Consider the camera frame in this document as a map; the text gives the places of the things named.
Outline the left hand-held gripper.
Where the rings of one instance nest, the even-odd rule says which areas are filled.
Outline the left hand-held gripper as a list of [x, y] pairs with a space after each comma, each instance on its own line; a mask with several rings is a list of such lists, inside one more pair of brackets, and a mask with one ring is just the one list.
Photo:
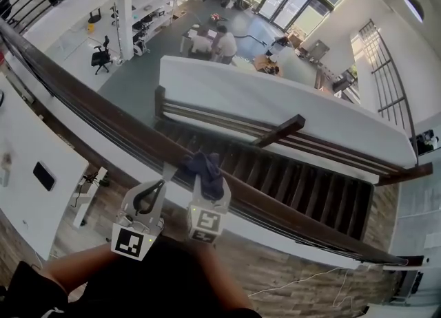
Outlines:
[[[159, 215], [165, 191], [166, 182], [161, 179], [139, 184], [125, 194], [112, 227], [112, 252], [137, 261], [144, 259], [164, 227]], [[138, 215], [146, 219], [137, 220]]]

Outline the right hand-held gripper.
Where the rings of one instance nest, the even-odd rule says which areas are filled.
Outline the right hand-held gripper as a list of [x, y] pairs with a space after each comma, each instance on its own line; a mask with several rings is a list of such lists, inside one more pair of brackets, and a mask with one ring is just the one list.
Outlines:
[[203, 199], [201, 177], [195, 176], [192, 201], [187, 210], [188, 238], [197, 242], [213, 244], [225, 227], [225, 216], [231, 201], [231, 191], [223, 179], [223, 196], [215, 202]]

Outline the dark blue cloth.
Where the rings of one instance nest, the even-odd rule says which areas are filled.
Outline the dark blue cloth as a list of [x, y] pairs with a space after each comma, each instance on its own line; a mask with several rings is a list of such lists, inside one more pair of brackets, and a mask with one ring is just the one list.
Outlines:
[[218, 153], [197, 151], [193, 156], [185, 156], [183, 165], [189, 175], [199, 176], [202, 196], [212, 202], [224, 196], [223, 176], [219, 168]]

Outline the dark wooden handrail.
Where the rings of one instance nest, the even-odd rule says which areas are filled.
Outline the dark wooden handrail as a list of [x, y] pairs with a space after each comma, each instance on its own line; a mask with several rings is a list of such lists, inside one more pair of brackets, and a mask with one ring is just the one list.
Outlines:
[[[147, 165], [150, 159], [182, 167], [191, 151], [144, 125], [49, 59], [0, 18], [0, 37], [45, 89], [118, 150]], [[225, 173], [232, 192], [231, 210], [264, 229], [283, 230], [311, 248], [403, 270], [420, 263], [418, 256], [394, 256], [317, 222]]]

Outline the person's left forearm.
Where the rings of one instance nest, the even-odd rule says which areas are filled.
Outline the person's left forearm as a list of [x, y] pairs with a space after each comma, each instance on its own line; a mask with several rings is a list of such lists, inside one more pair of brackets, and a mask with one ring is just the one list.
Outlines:
[[118, 258], [119, 255], [112, 252], [111, 244], [107, 243], [54, 259], [46, 263], [39, 274], [57, 284], [69, 295]]

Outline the person's right forearm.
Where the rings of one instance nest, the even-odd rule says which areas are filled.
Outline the person's right forearm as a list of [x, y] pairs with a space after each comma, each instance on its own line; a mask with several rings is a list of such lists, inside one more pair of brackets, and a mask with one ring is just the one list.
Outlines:
[[222, 264], [211, 244], [189, 243], [198, 263], [225, 310], [246, 308], [253, 310], [245, 291], [238, 285], [228, 269]]

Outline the brown wooden stair balustrade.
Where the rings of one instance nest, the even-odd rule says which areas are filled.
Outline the brown wooden stair balustrade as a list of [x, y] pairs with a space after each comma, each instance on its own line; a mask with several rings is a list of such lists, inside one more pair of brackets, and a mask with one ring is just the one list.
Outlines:
[[309, 136], [302, 131], [306, 120], [296, 115], [272, 125], [208, 107], [169, 99], [165, 88], [154, 93], [155, 114], [204, 131], [216, 132], [292, 160], [340, 173], [376, 186], [397, 184], [430, 176], [433, 164], [401, 167], [365, 153]]

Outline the brown wooden staircase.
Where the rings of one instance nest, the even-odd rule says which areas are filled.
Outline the brown wooden staircase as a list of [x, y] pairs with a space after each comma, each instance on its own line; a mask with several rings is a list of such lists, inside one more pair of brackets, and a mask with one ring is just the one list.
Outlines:
[[154, 129], [192, 152], [217, 153], [220, 168], [235, 178], [308, 218], [363, 239], [372, 184], [185, 123], [158, 119]]

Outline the black smartphone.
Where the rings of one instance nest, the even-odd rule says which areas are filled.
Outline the black smartphone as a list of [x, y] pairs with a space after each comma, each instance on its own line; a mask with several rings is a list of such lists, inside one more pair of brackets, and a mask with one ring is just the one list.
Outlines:
[[53, 190], [55, 185], [55, 177], [50, 173], [48, 168], [41, 162], [37, 162], [33, 169], [34, 177], [41, 183], [46, 191]]

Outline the white desk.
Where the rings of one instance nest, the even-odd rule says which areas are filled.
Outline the white desk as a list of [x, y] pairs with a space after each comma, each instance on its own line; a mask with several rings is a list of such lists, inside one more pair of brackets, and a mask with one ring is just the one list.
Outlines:
[[[0, 163], [10, 155], [7, 187], [0, 186], [0, 210], [20, 236], [48, 259], [59, 224], [88, 162], [63, 142], [27, 106], [0, 72]], [[37, 162], [55, 177], [46, 191], [34, 177]]]

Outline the brown cardboard boxes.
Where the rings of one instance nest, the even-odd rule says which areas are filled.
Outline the brown cardboard boxes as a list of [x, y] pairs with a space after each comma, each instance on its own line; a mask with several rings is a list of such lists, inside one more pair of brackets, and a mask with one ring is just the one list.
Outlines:
[[264, 54], [258, 55], [254, 58], [253, 66], [258, 72], [283, 77], [282, 67], [279, 66], [277, 62], [273, 62], [271, 57], [265, 56]]

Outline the black office chair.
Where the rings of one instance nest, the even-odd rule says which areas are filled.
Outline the black office chair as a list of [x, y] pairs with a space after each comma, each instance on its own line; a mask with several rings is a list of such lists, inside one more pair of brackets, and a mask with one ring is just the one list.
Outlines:
[[105, 35], [104, 42], [94, 47], [96, 52], [92, 54], [91, 66], [96, 67], [95, 75], [97, 75], [101, 69], [104, 69], [107, 73], [110, 72], [107, 68], [107, 64], [112, 63], [112, 57], [108, 48], [109, 43], [110, 39]]

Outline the white exercise machine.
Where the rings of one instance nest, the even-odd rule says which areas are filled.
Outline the white exercise machine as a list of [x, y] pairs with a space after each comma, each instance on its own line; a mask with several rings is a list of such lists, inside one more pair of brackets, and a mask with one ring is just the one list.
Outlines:
[[144, 53], [150, 53], [147, 48], [147, 31], [141, 30], [133, 36], [134, 54], [142, 56]]

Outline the dark work table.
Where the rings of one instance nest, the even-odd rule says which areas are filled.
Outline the dark work table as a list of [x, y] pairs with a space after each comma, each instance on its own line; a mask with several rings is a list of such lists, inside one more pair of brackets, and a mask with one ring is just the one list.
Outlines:
[[[183, 52], [185, 42], [189, 41], [189, 48], [187, 50], [187, 56], [189, 57], [189, 49], [191, 48], [191, 45], [192, 45], [192, 38], [198, 34], [198, 31], [201, 28], [206, 28], [206, 27], [190, 28], [186, 33], [183, 34], [180, 52]], [[213, 41], [217, 35], [217, 32], [215, 32], [209, 28], [206, 28], [206, 29], [208, 29], [208, 39], [211, 41], [211, 44], [213, 45]]]

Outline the white shelving unit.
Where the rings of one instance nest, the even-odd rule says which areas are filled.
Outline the white shelving unit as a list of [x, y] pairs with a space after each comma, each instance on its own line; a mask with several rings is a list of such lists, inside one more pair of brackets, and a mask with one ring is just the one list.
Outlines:
[[132, 0], [132, 40], [141, 30], [147, 42], [172, 22], [176, 0]]

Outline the glass entrance doors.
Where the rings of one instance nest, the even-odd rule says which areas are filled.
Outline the glass entrance doors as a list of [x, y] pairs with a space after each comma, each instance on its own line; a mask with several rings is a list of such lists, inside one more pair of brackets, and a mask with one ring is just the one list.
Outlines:
[[262, 0], [258, 15], [280, 30], [289, 26], [300, 16], [311, 0]]

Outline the white desk leg frame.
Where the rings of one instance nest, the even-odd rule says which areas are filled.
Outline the white desk leg frame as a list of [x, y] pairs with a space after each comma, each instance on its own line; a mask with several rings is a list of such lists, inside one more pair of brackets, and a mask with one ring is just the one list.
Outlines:
[[101, 167], [89, 175], [83, 175], [77, 190], [72, 194], [70, 206], [76, 209], [73, 226], [77, 229], [85, 224], [85, 216], [100, 187], [107, 180], [107, 169]]

